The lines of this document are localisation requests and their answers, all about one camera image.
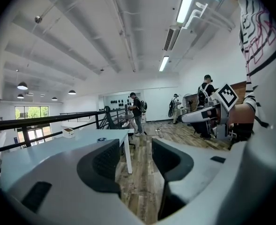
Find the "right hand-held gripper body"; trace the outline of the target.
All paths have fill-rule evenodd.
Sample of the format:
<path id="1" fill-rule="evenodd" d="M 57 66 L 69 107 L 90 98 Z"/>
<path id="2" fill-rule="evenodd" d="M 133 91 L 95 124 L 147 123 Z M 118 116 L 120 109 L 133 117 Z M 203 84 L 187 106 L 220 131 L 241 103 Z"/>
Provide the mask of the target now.
<path id="1" fill-rule="evenodd" d="M 210 108 L 211 115 L 209 117 L 212 127 L 227 124 L 230 110 L 234 107 L 238 98 L 234 89 L 226 83 L 205 99 L 205 108 Z"/>

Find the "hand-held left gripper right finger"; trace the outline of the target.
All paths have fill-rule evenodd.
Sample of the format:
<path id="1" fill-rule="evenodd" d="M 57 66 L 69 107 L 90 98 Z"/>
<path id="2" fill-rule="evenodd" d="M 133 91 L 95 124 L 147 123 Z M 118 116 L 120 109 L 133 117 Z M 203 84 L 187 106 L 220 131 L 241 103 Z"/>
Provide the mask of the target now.
<path id="1" fill-rule="evenodd" d="M 237 220 L 234 189 L 243 153 L 242 142 L 221 151 L 153 139 L 152 158 L 164 179 L 158 220 Z"/>

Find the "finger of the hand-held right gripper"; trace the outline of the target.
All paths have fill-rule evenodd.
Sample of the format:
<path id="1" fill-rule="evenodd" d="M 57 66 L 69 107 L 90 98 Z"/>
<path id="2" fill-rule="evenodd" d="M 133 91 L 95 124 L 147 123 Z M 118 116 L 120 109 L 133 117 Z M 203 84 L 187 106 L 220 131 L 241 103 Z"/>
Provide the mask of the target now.
<path id="1" fill-rule="evenodd" d="M 199 123 L 210 120 L 207 109 L 201 109 L 195 112 L 186 113 L 178 117 L 182 123 Z"/>

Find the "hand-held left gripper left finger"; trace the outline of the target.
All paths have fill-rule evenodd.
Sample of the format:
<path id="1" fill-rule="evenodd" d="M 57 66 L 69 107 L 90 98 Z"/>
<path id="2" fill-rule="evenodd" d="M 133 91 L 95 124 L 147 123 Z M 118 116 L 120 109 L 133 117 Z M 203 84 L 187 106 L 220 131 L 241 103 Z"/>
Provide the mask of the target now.
<path id="1" fill-rule="evenodd" d="M 139 225 L 115 181 L 119 140 L 44 159 L 8 190 L 13 208 L 31 225 Z"/>

